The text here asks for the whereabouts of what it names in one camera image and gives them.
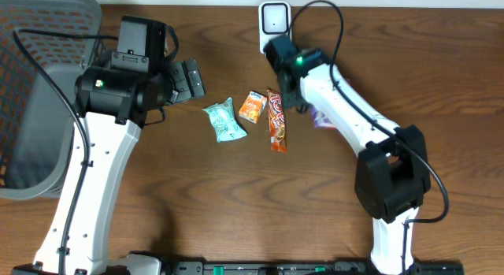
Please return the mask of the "orange tissue packet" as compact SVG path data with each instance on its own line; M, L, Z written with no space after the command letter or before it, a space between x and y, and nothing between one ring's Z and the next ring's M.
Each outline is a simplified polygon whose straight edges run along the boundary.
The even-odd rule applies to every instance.
M239 109L239 116L256 124L266 103L267 98L264 95L251 91Z

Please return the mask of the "mint green wipes packet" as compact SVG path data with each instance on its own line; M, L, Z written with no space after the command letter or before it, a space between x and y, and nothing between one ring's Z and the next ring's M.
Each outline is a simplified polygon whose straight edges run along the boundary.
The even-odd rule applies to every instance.
M241 139L247 136L246 131L235 119L233 99L227 98L203 109L209 116L210 124L216 133L218 143Z

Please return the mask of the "purple pink floral packet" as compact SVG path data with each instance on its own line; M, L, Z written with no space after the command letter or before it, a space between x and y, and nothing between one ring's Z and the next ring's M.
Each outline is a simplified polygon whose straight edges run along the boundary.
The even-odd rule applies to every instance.
M315 108L313 114L316 128L349 128L350 122L345 110L347 106L341 94L330 80L313 82L307 88L308 102Z

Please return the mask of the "orange red snack bar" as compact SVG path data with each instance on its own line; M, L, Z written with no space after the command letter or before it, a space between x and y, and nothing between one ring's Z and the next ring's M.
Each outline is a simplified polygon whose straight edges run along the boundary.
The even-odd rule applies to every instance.
M280 93L268 89L267 98L271 149L287 153L285 115Z

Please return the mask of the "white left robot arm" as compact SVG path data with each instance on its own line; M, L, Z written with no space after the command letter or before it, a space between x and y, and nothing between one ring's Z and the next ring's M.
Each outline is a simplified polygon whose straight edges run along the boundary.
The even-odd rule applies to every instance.
M205 94L195 60L177 61L170 25L125 16L118 46L75 82L65 107L75 135L57 210L33 262L15 274L168 274L160 256L133 251L111 260L109 231L128 159L151 110Z

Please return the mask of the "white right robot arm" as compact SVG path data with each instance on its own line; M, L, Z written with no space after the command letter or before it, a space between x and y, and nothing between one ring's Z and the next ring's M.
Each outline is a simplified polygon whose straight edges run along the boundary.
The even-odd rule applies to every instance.
M372 217L370 261L381 274L400 274L413 265L412 232L431 187L429 172L407 149L426 155L424 136L414 125L401 128L373 109L318 48L300 50L287 35L262 46L286 107L308 104L335 126L357 159L355 194Z

